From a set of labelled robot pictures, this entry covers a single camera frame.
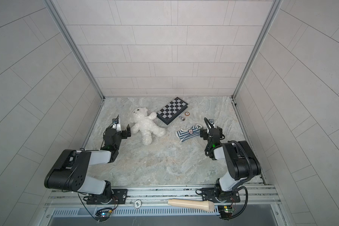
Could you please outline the blue white striped sweater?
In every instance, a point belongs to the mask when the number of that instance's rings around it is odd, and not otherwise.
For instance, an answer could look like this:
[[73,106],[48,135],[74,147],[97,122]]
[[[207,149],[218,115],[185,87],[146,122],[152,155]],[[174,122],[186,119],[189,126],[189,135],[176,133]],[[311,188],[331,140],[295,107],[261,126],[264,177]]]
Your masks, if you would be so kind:
[[188,129],[185,130],[179,130],[176,132],[177,138],[180,139],[180,142],[184,142],[186,140],[189,140],[193,137],[199,136],[200,131],[203,129],[203,126],[200,124],[196,124]]

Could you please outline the white teddy bear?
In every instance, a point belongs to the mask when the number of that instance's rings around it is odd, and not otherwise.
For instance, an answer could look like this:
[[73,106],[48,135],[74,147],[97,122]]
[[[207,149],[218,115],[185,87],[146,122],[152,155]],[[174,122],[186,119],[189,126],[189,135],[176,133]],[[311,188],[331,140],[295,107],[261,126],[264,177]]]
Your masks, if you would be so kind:
[[154,119],[157,117],[156,112],[148,115],[148,109],[145,107],[134,109],[131,116],[131,122],[134,125],[131,128],[132,134],[141,133],[142,143],[150,145],[152,143],[152,134],[157,137],[163,137],[166,134],[166,129],[159,127]]

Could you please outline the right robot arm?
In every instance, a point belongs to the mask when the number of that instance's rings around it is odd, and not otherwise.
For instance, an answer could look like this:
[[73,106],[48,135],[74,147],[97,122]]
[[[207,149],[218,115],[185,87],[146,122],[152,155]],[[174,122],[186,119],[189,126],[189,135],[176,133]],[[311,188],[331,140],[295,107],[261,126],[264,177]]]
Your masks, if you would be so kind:
[[261,166],[247,141],[229,141],[224,139],[220,127],[201,129],[200,137],[208,141],[205,155],[212,160],[225,160],[227,171],[216,180],[214,188],[200,189],[204,201],[240,202],[241,186],[261,173]]

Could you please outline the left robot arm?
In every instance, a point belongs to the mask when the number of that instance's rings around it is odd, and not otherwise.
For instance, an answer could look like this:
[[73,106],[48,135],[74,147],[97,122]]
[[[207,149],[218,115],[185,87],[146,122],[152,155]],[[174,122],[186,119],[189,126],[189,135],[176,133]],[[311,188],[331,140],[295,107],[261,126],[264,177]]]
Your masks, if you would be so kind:
[[128,125],[121,130],[118,121],[103,133],[104,145],[100,150],[64,150],[44,180],[44,186],[62,192],[86,194],[87,205],[125,204],[127,189],[113,189],[111,182],[87,175],[88,167],[113,163],[119,154],[121,141],[131,136]]

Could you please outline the black folded chess board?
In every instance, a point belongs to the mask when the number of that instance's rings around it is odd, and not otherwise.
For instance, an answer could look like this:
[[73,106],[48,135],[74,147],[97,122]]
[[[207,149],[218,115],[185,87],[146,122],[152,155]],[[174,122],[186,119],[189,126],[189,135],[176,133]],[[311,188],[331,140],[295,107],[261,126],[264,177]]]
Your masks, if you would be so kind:
[[188,103],[182,100],[181,98],[176,97],[157,112],[157,117],[166,125],[169,125],[187,108]]

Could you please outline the white round knob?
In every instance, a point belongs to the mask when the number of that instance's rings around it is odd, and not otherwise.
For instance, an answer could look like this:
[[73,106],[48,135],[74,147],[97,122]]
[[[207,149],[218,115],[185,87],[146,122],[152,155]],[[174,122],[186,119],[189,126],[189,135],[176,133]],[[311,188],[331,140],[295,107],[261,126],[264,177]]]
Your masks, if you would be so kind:
[[141,206],[142,206],[142,201],[141,200],[136,200],[134,202],[134,208],[135,209],[139,209],[139,208],[141,208]]

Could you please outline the left green circuit board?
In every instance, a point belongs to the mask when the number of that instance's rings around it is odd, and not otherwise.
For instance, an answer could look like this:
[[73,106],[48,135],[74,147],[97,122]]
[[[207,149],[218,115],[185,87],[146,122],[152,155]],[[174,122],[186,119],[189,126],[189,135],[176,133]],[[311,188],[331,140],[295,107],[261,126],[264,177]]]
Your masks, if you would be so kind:
[[98,210],[95,214],[96,219],[99,222],[104,222],[107,221],[113,213],[113,208],[107,207],[107,208],[102,208]]

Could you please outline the green circuit board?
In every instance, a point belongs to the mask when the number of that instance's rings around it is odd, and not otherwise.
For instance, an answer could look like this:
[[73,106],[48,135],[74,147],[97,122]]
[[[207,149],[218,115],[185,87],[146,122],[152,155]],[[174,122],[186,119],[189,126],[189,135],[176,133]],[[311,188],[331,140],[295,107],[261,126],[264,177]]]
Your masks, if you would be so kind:
[[107,208],[102,208],[98,210],[95,214],[96,219],[99,222],[104,222],[107,221],[113,213],[113,208],[107,207]]
[[233,216],[234,208],[232,206],[218,206],[218,213],[221,219],[230,219]]

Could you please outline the right green circuit board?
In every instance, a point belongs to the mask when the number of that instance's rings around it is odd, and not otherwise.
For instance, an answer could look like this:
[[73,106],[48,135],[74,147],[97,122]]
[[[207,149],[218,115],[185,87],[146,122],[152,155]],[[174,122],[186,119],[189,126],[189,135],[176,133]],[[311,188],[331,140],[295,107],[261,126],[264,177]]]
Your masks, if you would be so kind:
[[230,219],[233,216],[234,208],[232,206],[218,206],[218,213],[221,219]]

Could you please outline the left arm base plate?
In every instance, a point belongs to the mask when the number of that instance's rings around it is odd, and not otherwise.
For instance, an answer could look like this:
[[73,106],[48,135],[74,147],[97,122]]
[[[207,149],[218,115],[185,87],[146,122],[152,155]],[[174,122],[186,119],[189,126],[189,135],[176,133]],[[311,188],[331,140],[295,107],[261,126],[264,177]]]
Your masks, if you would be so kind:
[[88,205],[121,205],[125,204],[127,193],[127,189],[112,189],[110,196],[89,194],[83,200]]

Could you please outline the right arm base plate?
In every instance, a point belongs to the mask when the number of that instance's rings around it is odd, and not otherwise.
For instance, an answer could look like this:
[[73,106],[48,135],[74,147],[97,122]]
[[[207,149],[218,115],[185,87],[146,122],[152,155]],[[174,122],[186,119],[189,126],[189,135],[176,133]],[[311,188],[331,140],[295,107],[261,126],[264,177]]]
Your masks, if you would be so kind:
[[196,193],[202,197],[203,201],[211,201],[213,203],[239,203],[241,201],[238,192],[224,192],[220,188],[203,187],[197,189]]

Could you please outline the aluminium mounting rail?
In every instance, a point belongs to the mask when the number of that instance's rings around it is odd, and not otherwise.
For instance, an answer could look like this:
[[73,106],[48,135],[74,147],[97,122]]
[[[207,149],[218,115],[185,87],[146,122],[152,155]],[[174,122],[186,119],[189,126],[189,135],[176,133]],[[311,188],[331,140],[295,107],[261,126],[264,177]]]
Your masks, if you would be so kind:
[[[248,204],[280,204],[281,200],[274,186],[264,184],[245,184],[248,190]],[[137,200],[142,206],[167,206],[169,199],[185,199],[202,201],[210,200],[215,205],[243,204],[245,191],[241,190],[226,202],[219,202],[214,197],[203,195],[201,190],[214,190],[213,185],[192,186],[122,186],[113,187],[114,195],[119,199],[120,207],[134,207]],[[63,193],[60,190],[51,191],[44,207],[82,207],[77,193]]]

